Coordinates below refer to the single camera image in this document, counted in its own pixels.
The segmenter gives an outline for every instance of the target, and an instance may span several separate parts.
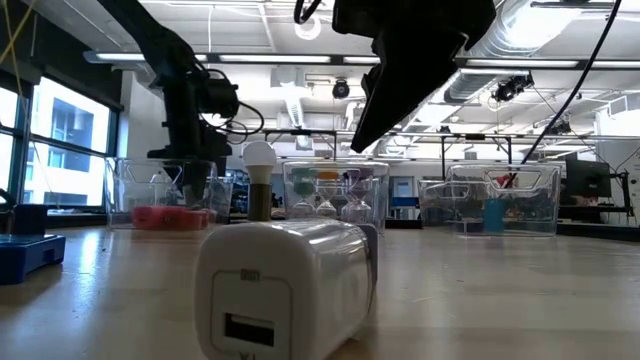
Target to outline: light bulb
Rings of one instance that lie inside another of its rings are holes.
[[[271,172],[277,162],[276,151],[266,141],[254,141],[242,151],[251,184],[271,184]]]

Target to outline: wooden table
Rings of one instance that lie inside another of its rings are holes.
[[[60,266],[0,287],[0,359],[202,359],[194,240],[68,237]],[[640,247],[387,231],[377,300],[331,360],[637,359]]]

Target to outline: charging port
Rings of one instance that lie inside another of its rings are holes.
[[[224,336],[273,347],[273,322],[224,314]]]

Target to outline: hourglass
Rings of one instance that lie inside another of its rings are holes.
[[[293,169],[293,192],[298,195],[301,200],[291,208],[291,218],[309,218],[313,217],[316,209],[307,199],[316,191],[314,171],[308,168]]]
[[[338,218],[338,210],[331,204],[331,199],[341,187],[340,175],[335,171],[320,171],[317,175],[316,191],[322,198],[322,203],[316,209],[316,214],[330,219]]]
[[[348,187],[352,200],[342,208],[342,220],[355,224],[367,224],[373,222],[373,209],[367,205],[364,198],[374,189],[377,182],[373,178],[373,169],[360,168],[349,170]]]

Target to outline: computer monitor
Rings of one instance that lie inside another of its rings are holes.
[[[611,197],[609,165],[604,162],[566,160],[566,188],[570,195]]]

